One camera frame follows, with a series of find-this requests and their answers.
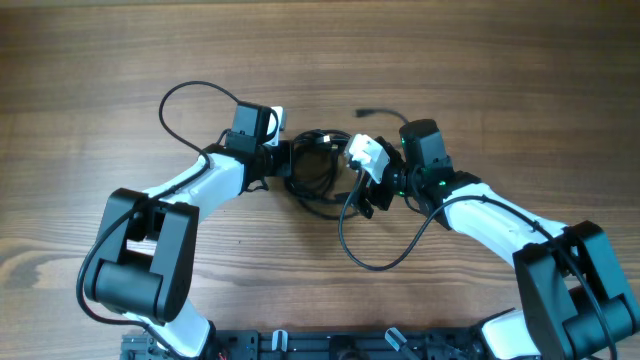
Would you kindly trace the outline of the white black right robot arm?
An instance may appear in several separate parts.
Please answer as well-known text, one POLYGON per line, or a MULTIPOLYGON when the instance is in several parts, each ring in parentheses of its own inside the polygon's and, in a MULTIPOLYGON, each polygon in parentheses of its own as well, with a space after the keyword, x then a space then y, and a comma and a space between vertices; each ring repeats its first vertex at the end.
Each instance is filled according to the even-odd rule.
POLYGON ((371 217, 396 196, 414 198, 427 224, 467 235, 510 265, 521 301, 467 329, 459 346, 426 339, 421 358, 435 347, 465 359, 594 359, 601 350, 618 358, 618 342, 639 331, 639 303, 604 230, 545 219, 455 170, 431 119, 405 123, 399 136, 400 150, 381 137, 348 138, 357 179, 344 205, 371 217))

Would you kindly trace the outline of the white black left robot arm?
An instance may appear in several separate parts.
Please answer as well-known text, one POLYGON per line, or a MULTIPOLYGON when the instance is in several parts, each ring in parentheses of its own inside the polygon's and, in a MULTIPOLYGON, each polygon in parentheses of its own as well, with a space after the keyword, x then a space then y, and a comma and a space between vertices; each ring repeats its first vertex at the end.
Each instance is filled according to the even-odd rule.
POLYGON ((94 246, 77 283, 81 305, 115 313, 113 325, 139 326, 173 359, 222 359, 211 320, 189 300, 199 224, 218 207, 280 175, 285 110, 240 101, 223 143, 144 191, 120 188, 108 198, 94 246))

